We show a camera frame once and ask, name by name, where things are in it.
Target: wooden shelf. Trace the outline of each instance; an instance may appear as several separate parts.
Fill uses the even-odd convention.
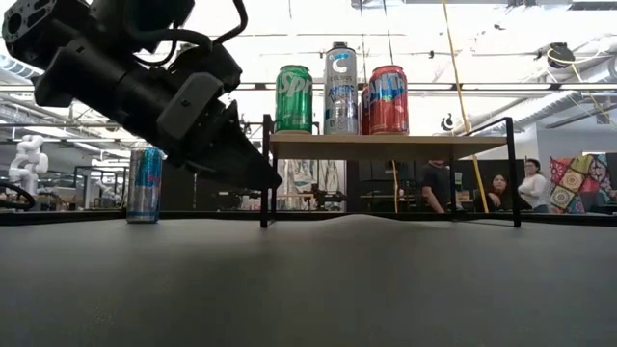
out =
[[[506,145],[505,137],[273,134],[279,159],[447,160]]]

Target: soda can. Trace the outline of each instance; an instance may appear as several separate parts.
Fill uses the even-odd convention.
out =
[[[370,89],[364,85],[360,96],[360,131],[363,135],[370,135]]]
[[[312,77],[306,67],[281,67],[275,132],[312,134]]]
[[[385,66],[373,70],[370,78],[370,133],[409,134],[407,77],[402,67]]]
[[[326,53],[324,133],[358,135],[356,51],[335,42]]]
[[[163,153],[158,148],[131,149],[128,174],[128,223],[158,222]]]

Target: red soda can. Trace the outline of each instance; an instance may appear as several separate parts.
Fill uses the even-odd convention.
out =
[[[370,133],[409,134],[407,77],[403,67],[377,67],[370,77]]]
[[[364,85],[362,95],[360,97],[360,128],[361,134],[370,135],[370,89],[368,85]]]

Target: green soda can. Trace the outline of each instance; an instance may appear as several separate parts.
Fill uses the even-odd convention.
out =
[[[281,67],[275,132],[312,134],[312,77],[306,67]]]

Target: patterned fabric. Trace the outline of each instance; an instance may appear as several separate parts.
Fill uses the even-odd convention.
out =
[[[615,194],[611,188],[605,154],[574,159],[551,158],[550,181],[552,213],[585,213],[581,194],[585,195],[586,201],[589,201],[589,194],[597,194],[598,199],[593,199],[594,203],[606,203]]]

